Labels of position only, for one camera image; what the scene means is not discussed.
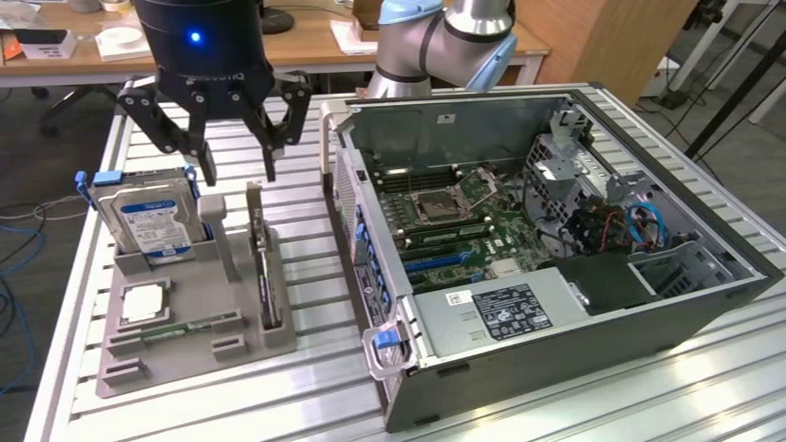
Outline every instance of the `robotic arm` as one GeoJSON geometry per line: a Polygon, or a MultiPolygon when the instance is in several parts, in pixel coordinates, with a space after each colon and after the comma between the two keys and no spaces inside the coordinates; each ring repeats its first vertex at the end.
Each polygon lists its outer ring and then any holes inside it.
{"type": "Polygon", "coordinates": [[[385,0],[369,98],[432,95],[430,76],[474,92],[501,81],[517,48],[513,0],[385,0]]]}
{"type": "Polygon", "coordinates": [[[179,152],[199,164],[209,186],[217,166],[206,142],[209,120],[241,118],[262,145],[266,174],[275,180],[275,159],[301,140],[311,88],[306,74],[279,76],[265,55],[254,0],[137,0],[147,42],[157,60],[158,91],[131,87],[119,105],[163,153],[179,152]],[[278,84],[289,105],[273,124],[263,101],[278,84]],[[183,130],[158,104],[163,93],[191,115],[183,130]]]}

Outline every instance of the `motherboard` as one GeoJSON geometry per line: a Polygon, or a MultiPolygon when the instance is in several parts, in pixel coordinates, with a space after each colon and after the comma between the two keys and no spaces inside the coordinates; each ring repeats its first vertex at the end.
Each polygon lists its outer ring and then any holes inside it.
{"type": "Polygon", "coordinates": [[[516,175],[489,165],[402,171],[378,179],[377,188],[416,294],[526,273],[549,261],[516,175]]]}

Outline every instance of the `open computer tower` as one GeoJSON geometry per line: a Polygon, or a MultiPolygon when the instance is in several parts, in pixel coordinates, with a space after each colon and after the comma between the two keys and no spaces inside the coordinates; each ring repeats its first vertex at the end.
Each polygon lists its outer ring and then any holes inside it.
{"type": "Polygon", "coordinates": [[[783,277],[578,88],[327,113],[329,209],[389,431],[673,348],[783,277]],[[624,173],[594,148],[609,141],[624,173]]]}

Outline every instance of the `gray 3d-printed holder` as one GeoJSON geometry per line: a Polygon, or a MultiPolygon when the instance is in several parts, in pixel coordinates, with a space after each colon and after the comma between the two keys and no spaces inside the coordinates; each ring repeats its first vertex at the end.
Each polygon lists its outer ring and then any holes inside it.
{"type": "Polygon", "coordinates": [[[101,350],[102,398],[295,351],[275,229],[270,229],[266,259],[283,325],[265,330],[253,256],[258,251],[251,250],[247,234],[227,235],[223,230],[222,196],[201,198],[199,217],[214,239],[193,244],[194,260],[151,267],[142,253],[115,256],[101,350]],[[139,285],[162,287],[162,311],[155,318],[125,323],[123,296],[139,285]]]}

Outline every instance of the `blue cable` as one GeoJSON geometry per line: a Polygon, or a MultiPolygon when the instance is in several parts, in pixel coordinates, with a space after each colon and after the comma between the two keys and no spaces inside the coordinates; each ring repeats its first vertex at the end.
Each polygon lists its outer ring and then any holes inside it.
{"type": "Polygon", "coordinates": [[[630,236],[634,238],[634,240],[640,244],[644,244],[645,242],[648,242],[644,240],[644,238],[640,235],[640,231],[637,230],[637,224],[634,221],[634,210],[638,208],[649,211],[653,214],[653,216],[656,217],[656,222],[658,223],[658,231],[661,232],[661,238],[664,238],[664,244],[666,245],[666,241],[669,239],[669,233],[666,230],[666,223],[664,222],[664,215],[658,211],[657,207],[654,205],[652,205],[650,203],[637,202],[637,203],[630,204],[628,206],[628,209],[625,209],[625,222],[628,223],[628,230],[630,231],[630,236]]]}
{"type": "Polygon", "coordinates": [[[23,261],[10,269],[0,271],[0,276],[9,276],[10,274],[21,270],[21,268],[23,268],[23,266],[29,264],[39,256],[39,253],[45,248],[45,244],[47,243],[47,238],[43,233],[41,233],[38,230],[34,230],[33,228],[17,228],[0,225],[0,230],[6,230],[9,232],[15,233],[26,233],[39,238],[39,246],[37,247],[37,250],[34,250],[34,252],[27,256],[27,258],[25,258],[23,261]]]}
{"type": "Polygon", "coordinates": [[[9,295],[9,293],[0,291],[0,297],[3,297],[10,303],[14,304],[14,307],[17,308],[17,311],[21,314],[21,321],[23,323],[25,338],[27,340],[27,353],[29,353],[27,367],[25,368],[22,375],[18,376],[17,379],[14,379],[11,381],[11,383],[9,385],[6,385],[6,387],[0,390],[0,396],[3,396],[6,394],[6,392],[9,390],[11,390],[25,380],[25,378],[27,378],[30,376],[31,372],[34,371],[34,367],[37,366],[37,345],[34,343],[34,334],[30,331],[30,324],[27,323],[27,317],[25,316],[23,306],[21,305],[18,300],[9,295]]]}
{"type": "MultiPolygon", "coordinates": [[[[23,268],[23,266],[26,264],[29,264],[39,256],[41,251],[45,248],[45,244],[47,243],[47,238],[46,238],[45,234],[41,233],[41,231],[30,229],[30,228],[17,228],[17,227],[9,227],[9,226],[0,225],[0,230],[6,230],[6,231],[14,232],[14,233],[26,233],[29,235],[34,235],[39,240],[39,245],[37,246],[37,249],[22,260],[22,262],[18,263],[11,268],[6,269],[5,271],[0,271],[0,276],[7,276],[7,275],[13,274],[14,272],[17,272],[18,270],[21,270],[23,268]]],[[[25,339],[27,341],[27,353],[29,353],[27,367],[25,368],[25,371],[21,374],[21,376],[18,376],[11,381],[11,383],[9,383],[9,385],[6,385],[6,387],[0,390],[0,396],[3,396],[7,393],[7,391],[11,390],[30,376],[31,372],[34,371],[34,368],[37,367],[37,344],[34,343],[34,333],[30,330],[30,324],[27,323],[27,316],[25,315],[23,305],[19,303],[17,298],[13,297],[11,294],[6,293],[3,290],[0,290],[0,297],[11,304],[11,306],[14,308],[17,308],[17,311],[19,312],[21,322],[23,324],[25,339]]]]}

